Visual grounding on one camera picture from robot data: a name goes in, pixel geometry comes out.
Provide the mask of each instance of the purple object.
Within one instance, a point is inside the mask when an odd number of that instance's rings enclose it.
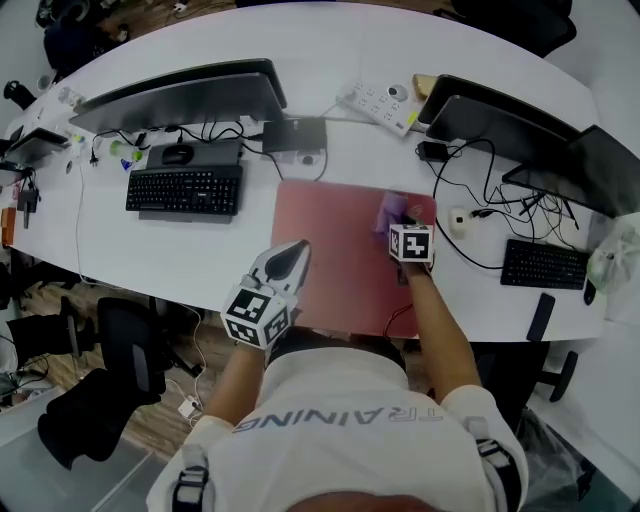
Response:
[[[402,215],[406,211],[408,204],[409,199],[407,196],[395,192],[385,192],[382,203],[380,203],[373,232],[386,240],[389,237],[389,226],[402,223]]]

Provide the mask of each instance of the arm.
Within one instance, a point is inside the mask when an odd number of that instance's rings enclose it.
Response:
[[[239,343],[202,413],[237,425],[255,409],[263,373],[264,351]]]
[[[430,276],[415,265],[403,265],[411,286],[413,307],[427,375],[438,403],[454,389],[481,386],[471,346],[451,316]]]

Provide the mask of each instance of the computer mouse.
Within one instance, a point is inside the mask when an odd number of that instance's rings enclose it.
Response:
[[[193,148],[186,144],[169,146],[162,152],[162,165],[187,165],[193,159]]]
[[[584,303],[587,306],[591,306],[593,299],[596,298],[596,287],[593,283],[587,279],[587,286],[584,289]]]

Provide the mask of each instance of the mouse pad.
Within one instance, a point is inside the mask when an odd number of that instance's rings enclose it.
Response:
[[[280,183],[272,245],[298,239],[311,242],[311,264],[299,294],[302,313],[296,325],[380,336],[393,312],[411,304],[409,288],[398,285],[387,240],[372,231],[385,192],[300,180]],[[433,225],[433,198],[406,196],[415,217]],[[399,316],[389,329],[390,336],[400,338],[416,333],[413,310]]]

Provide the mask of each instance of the phone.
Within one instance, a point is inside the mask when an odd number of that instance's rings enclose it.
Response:
[[[544,331],[547,330],[547,324],[551,318],[551,313],[553,313],[553,306],[555,303],[555,297],[552,297],[548,293],[542,293],[540,295],[536,313],[533,315],[533,321],[531,322],[531,327],[529,327],[529,332],[527,333],[527,339],[529,341],[542,341]]]

